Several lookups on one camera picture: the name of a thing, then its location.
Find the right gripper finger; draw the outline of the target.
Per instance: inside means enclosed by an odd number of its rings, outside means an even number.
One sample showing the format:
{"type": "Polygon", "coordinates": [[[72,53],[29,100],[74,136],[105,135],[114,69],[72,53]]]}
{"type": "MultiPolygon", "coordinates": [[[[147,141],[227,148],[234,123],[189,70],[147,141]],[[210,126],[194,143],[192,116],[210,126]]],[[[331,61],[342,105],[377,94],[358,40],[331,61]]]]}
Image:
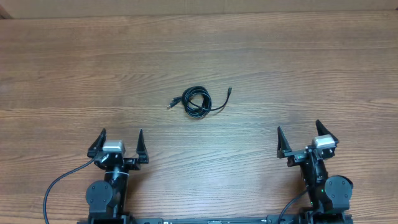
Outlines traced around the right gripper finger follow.
{"type": "Polygon", "coordinates": [[[339,143],[338,138],[337,138],[335,135],[333,135],[333,134],[322,124],[322,122],[321,122],[319,119],[315,121],[315,125],[316,125],[317,133],[318,133],[319,136],[330,135],[330,136],[333,138],[333,140],[334,140],[334,142],[335,142],[336,144],[339,143]]]}
{"type": "Polygon", "coordinates": [[[282,159],[285,158],[290,152],[292,152],[292,150],[280,126],[277,128],[277,138],[277,158],[282,159]]]}

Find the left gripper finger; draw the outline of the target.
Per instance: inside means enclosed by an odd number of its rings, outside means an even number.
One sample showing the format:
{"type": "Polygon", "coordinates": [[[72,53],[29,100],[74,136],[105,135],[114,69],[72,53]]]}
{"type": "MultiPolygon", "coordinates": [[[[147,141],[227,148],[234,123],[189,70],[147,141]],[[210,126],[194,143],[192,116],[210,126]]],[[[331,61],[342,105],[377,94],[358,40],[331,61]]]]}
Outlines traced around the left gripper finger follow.
{"type": "Polygon", "coordinates": [[[103,128],[99,136],[94,141],[94,143],[88,148],[87,156],[95,157],[97,153],[99,153],[102,150],[105,141],[106,141],[106,129],[103,128]]]}
{"type": "Polygon", "coordinates": [[[144,142],[144,132],[142,129],[139,131],[136,153],[138,155],[138,161],[140,164],[148,164],[149,163],[149,155],[147,153],[146,145],[144,142]]]}

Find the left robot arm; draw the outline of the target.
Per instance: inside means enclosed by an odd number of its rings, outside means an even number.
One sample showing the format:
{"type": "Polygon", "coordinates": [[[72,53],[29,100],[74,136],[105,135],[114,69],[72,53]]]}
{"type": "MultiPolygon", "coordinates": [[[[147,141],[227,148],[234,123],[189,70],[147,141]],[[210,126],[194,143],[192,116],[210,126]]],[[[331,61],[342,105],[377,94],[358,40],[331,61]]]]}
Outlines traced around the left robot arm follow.
{"type": "Polygon", "coordinates": [[[133,224],[136,219],[125,211],[129,172],[140,170],[142,164],[149,163],[149,155],[144,143],[143,130],[137,140],[137,157],[126,157],[122,140],[107,140],[103,129],[89,147],[87,156],[104,170],[104,179],[93,182],[86,190],[89,215],[86,223],[133,224]]]}

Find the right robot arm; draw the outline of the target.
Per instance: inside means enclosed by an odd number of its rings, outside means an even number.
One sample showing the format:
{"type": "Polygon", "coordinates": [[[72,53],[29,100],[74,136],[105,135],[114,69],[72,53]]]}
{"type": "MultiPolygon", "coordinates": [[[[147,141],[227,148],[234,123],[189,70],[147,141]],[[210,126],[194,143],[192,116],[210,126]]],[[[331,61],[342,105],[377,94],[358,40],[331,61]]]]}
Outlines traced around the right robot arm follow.
{"type": "Polygon", "coordinates": [[[345,211],[350,208],[354,185],[342,175],[328,175],[325,161],[335,156],[339,140],[320,120],[315,121],[318,136],[304,149],[294,151],[281,127],[277,128],[277,158],[287,159],[289,167],[299,166],[305,190],[293,198],[281,211],[277,223],[353,223],[345,211]],[[286,215],[289,207],[307,194],[310,206],[296,215],[286,215]]]}

